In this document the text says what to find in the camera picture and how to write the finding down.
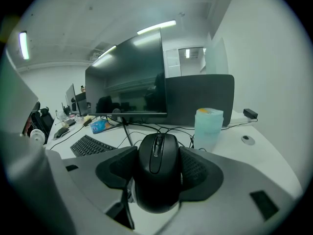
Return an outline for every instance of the white desk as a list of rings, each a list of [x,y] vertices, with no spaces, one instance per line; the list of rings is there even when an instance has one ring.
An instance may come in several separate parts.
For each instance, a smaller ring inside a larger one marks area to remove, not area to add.
[[[76,123],[70,127],[70,133],[64,135],[58,140],[52,140],[54,133],[60,129],[62,126],[60,123],[53,124],[53,127],[50,132],[46,149],[50,149],[56,143],[61,142],[66,139],[68,136],[72,135],[74,132],[81,128],[82,124]],[[159,128],[155,124],[151,124],[152,127]],[[133,131],[142,132],[144,134],[155,133],[153,129],[146,128],[144,126],[129,125],[127,126],[128,133]],[[193,130],[183,130],[191,135],[194,134]],[[180,141],[185,146],[189,147],[190,138],[186,133],[172,130],[169,132],[176,136],[178,141]],[[57,151],[62,159],[74,158],[75,155],[70,149],[70,146],[78,141],[84,135],[89,135],[96,140],[99,140],[103,143],[107,143],[113,147],[118,147],[123,139],[126,137],[123,127],[117,127],[99,134],[93,134],[89,126],[84,127],[78,133],[70,137],[68,140],[64,141],[61,144],[58,144],[53,148],[54,151]],[[246,145],[242,142],[241,137],[244,135],[249,135],[255,139],[255,145]],[[142,140],[145,136],[140,133],[132,133],[130,135],[131,140],[135,143],[138,140]],[[129,146],[127,139],[121,144],[120,148]],[[247,163],[260,172],[272,179],[277,185],[282,189],[288,192],[294,199],[297,199],[303,194],[301,185],[291,169],[286,160],[282,155],[275,149],[275,147],[252,125],[241,125],[237,127],[230,128],[228,130],[221,131],[219,136],[218,143],[214,148],[213,153],[238,160],[244,163]]]

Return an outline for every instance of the black keyboard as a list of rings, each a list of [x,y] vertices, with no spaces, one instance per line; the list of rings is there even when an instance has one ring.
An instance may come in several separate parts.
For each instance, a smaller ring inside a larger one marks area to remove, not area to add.
[[[79,139],[79,141],[73,144],[70,149],[76,157],[81,157],[106,151],[112,151],[116,148],[106,143],[102,143],[96,139],[93,139],[87,135],[84,135],[81,139]]]

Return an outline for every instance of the cable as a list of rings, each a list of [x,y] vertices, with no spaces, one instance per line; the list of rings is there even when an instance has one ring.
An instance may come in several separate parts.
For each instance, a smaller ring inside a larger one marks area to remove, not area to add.
[[[144,133],[142,133],[142,132],[133,131],[133,132],[129,133],[128,136],[130,136],[130,134],[132,134],[132,133],[140,133],[140,134],[143,134],[143,135],[145,135],[145,136],[147,135],[147,134],[144,134]]]
[[[53,147],[55,147],[56,145],[58,145],[58,144],[60,144],[60,143],[62,143],[62,142],[64,142],[64,141],[66,141],[66,140],[68,140],[71,136],[73,136],[74,134],[76,134],[77,132],[75,132],[75,133],[73,133],[72,135],[70,135],[67,139],[64,139],[63,141],[61,141],[61,142],[59,142],[59,143],[56,143],[54,146],[52,146],[51,148],[50,148],[50,150],[52,150],[53,149]]]
[[[190,148],[191,144],[192,144],[192,148],[194,147],[194,137],[195,137],[195,134],[192,135],[192,138],[190,138],[189,148]]]
[[[167,132],[165,132],[165,133],[168,133],[169,131],[172,131],[172,130],[180,131],[180,132],[186,133],[186,134],[188,134],[190,137],[192,137],[192,135],[189,134],[188,132],[185,132],[185,131],[182,131],[182,130],[176,130],[176,129],[169,129],[169,130],[168,130]]]
[[[137,144],[138,142],[140,142],[140,141],[142,141],[142,140],[138,140],[136,143],[134,143],[134,145],[133,146],[135,146],[135,144]]]
[[[152,127],[152,126],[149,126],[149,125],[144,125],[144,124],[136,124],[136,123],[128,123],[130,125],[138,125],[138,126],[144,126],[144,127],[147,127],[147,128],[150,128],[150,129],[154,129],[156,130],[157,132],[160,132],[158,129]]]
[[[181,142],[179,142],[178,140],[177,140],[177,142],[178,142],[178,143],[180,143],[182,146],[184,146],[184,147],[185,147],[185,145],[183,145],[183,144],[182,144]]]
[[[174,127],[174,128],[168,128],[168,127],[165,127],[165,126],[161,126],[161,125],[159,125],[159,124],[157,124],[157,123],[155,123],[155,125],[157,125],[157,126],[159,126],[159,127],[162,127],[162,128],[164,128],[164,129],[171,129],[171,130],[174,130],[174,129],[178,129],[178,128],[180,128],[180,129],[184,129],[184,130],[189,130],[189,131],[194,131],[195,129],[187,129],[187,128],[184,128],[184,127]]]
[[[61,141],[61,142],[59,142],[59,143],[56,143],[54,146],[52,146],[51,148],[50,148],[50,150],[51,149],[53,149],[53,147],[55,147],[56,145],[58,145],[58,144],[60,144],[60,143],[62,143],[62,142],[64,142],[64,141],[66,141],[66,140],[68,140],[71,136],[73,136],[74,134],[76,134],[77,132],[75,132],[75,133],[73,133],[72,135],[70,135],[67,139],[64,139],[63,141]]]
[[[108,120],[108,118],[109,118],[109,117],[107,117],[108,123],[109,123],[111,126],[116,126],[116,124],[111,124],[110,121]]]
[[[125,131],[125,133],[126,133],[126,137],[127,137],[127,139],[128,139],[129,144],[130,144],[131,146],[133,146],[133,142],[131,141],[131,137],[128,135],[128,132],[127,132],[127,129],[126,129],[126,125],[125,125],[125,124],[123,124],[123,128],[124,128],[124,131]]]
[[[147,127],[147,128],[150,128],[150,129],[154,129],[154,130],[156,130],[157,132],[160,132],[158,129],[156,129],[156,128],[154,128],[154,127],[152,127],[152,126],[149,126],[149,125],[144,125],[144,124],[136,124],[136,123],[130,123],[130,122],[127,122],[127,124],[130,124],[130,125],[138,125],[138,126],[144,126],[144,127]]]
[[[249,121],[247,123],[240,123],[240,124],[236,124],[236,125],[233,125],[233,126],[229,126],[229,127],[225,128],[225,129],[222,129],[222,131],[223,130],[228,130],[229,128],[233,128],[233,127],[236,127],[236,126],[239,126],[239,125],[248,124],[248,123],[257,122],[257,121],[258,121],[258,119],[256,119],[256,121]]]

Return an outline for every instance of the blue package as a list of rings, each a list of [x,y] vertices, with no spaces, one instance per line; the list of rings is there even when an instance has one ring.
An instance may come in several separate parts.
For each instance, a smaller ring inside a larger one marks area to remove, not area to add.
[[[92,133],[97,134],[111,127],[111,125],[106,120],[99,120],[99,121],[91,123],[90,127],[92,130]]]

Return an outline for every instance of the office chair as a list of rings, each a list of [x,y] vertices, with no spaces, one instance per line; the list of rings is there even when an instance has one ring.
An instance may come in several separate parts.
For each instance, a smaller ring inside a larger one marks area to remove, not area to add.
[[[41,118],[43,127],[49,136],[50,130],[51,130],[53,122],[54,122],[54,119],[52,118],[48,107],[40,109],[40,112],[41,112],[40,118]]]

